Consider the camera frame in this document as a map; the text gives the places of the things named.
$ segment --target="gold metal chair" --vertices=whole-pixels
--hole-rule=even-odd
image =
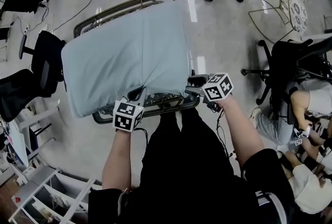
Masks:
[[[259,29],[259,27],[256,25],[252,15],[251,15],[251,13],[274,9],[277,12],[277,14],[279,15],[279,17],[281,18],[281,20],[285,26],[288,23],[290,23],[292,26],[292,30],[287,32],[286,35],[284,35],[279,40],[282,40],[284,37],[286,37],[292,31],[297,31],[299,33],[303,33],[307,29],[308,17],[307,17],[307,11],[305,9],[305,0],[279,0],[278,7],[274,7],[266,0],[262,0],[262,1],[269,4],[271,6],[271,8],[264,8],[264,9],[249,11],[248,14],[249,14],[249,17],[251,18],[253,24],[255,25],[255,27],[258,29],[258,31],[261,33],[261,35],[263,35],[268,41],[272,42],[273,44],[275,43],[275,42],[271,41],[267,36],[265,36],[264,33]],[[286,18],[282,18],[281,14],[278,12],[278,9],[282,13],[284,13]]]

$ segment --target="black shirt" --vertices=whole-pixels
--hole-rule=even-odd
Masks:
[[[142,171],[140,187],[121,199],[122,190],[91,192],[89,223],[260,223],[257,191],[274,193],[290,222],[294,195],[274,150],[250,157],[243,178],[233,174],[227,158],[205,160],[206,152],[192,160],[186,153],[177,165],[170,158],[172,166],[163,164],[163,171]]]

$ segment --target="black office chair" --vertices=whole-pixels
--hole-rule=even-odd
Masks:
[[[34,50],[26,47],[25,42],[26,35],[21,40],[19,58],[24,53],[32,54],[31,71],[40,79],[40,87],[47,93],[55,93],[58,82],[63,81],[61,51],[66,42],[47,31],[41,31]]]
[[[0,79],[0,116],[10,122],[36,97],[51,97],[58,82],[63,81],[61,50],[65,42],[53,34],[42,31],[35,49],[25,46],[23,36],[19,58],[23,53],[32,54],[31,70],[23,69]]]
[[[332,37],[316,44],[312,42],[311,39],[303,43],[279,41],[274,44],[270,54],[265,41],[260,40],[258,45],[264,48],[269,69],[241,70],[243,76],[259,74],[266,84],[262,97],[256,100],[257,105],[263,103],[270,89],[270,105],[273,113],[276,115],[279,113],[282,100],[288,104],[287,122],[289,124],[296,122],[290,104],[290,96],[296,89],[290,90],[289,93],[285,92],[291,81],[318,78],[332,82],[332,66],[326,58],[326,52],[332,50]]]

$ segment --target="white floor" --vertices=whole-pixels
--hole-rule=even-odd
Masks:
[[[89,0],[50,0],[50,14],[43,25],[29,33],[27,45],[34,47],[37,35],[45,24],[51,31],[73,14],[81,10]],[[73,39],[73,28],[80,21],[94,15],[96,9],[105,10],[127,0],[93,0],[91,5],[78,17],[68,22],[56,31],[56,35],[70,41]],[[197,73],[228,72],[235,89],[234,97],[241,104],[244,112],[249,116],[256,106],[255,101],[261,95],[262,84],[259,79],[243,77],[240,74],[242,68],[258,68],[264,66],[266,58],[261,48],[256,46],[262,36],[253,26],[248,11],[262,8],[260,0],[245,0],[239,4],[235,0],[215,0],[206,3],[203,0],[195,0],[197,22],[192,22],[189,14],[188,1],[178,0],[183,6],[185,27],[188,31],[187,38],[191,43],[193,65]],[[329,0],[311,0],[307,3],[309,27],[305,35],[323,33],[323,14],[330,15],[331,6]],[[27,23],[33,27],[40,22],[44,9],[40,9],[36,15],[19,14],[22,18],[22,27]],[[17,13],[7,12],[1,25],[9,24],[17,16]],[[264,32],[277,40],[286,30],[282,28],[278,16],[273,11],[262,15],[257,14],[258,24],[264,28]],[[8,62],[0,63],[0,77],[7,77],[20,69],[28,68],[31,56],[25,54],[23,60],[18,58],[18,50],[21,40],[20,22],[13,25],[11,37],[8,42]],[[298,39],[299,35],[292,34],[292,38]],[[205,63],[197,63],[197,57]],[[102,168],[110,151],[114,129],[111,124],[98,125],[92,117],[75,119],[72,117],[67,104],[64,84],[60,83],[54,96],[50,99],[36,99],[36,108],[41,110],[52,101],[60,99],[60,112],[45,123],[52,122],[51,128],[41,135],[41,141],[50,136],[56,138],[52,148],[43,151],[43,157],[49,164],[60,167],[64,171],[82,177],[101,178]],[[212,129],[216,127],[218,114],[213,114],[205,105],[200,104],[198,110],[203,120]],[[159,123],[159,117],[143,119],[141,127],[147,129],[149,135]],[[225,120],[222,126],[226,132],[227,148],[232,151],[229,131]],[[268,140],[264,140],[267,147],[273,146]],[[145,140],[142,132],[134,132],[132,135],[132,172],[133,183],[138,184],[141,159],[145,150]]]

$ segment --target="gray pants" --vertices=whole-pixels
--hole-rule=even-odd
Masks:
[[[280,117],[275,121],[263,113],[256,116],[258,133],[275,142],[277,145],[288,144],[293,133],[294,125],[287,123],[287,108],[287,103],[283,101],[280,108]]]

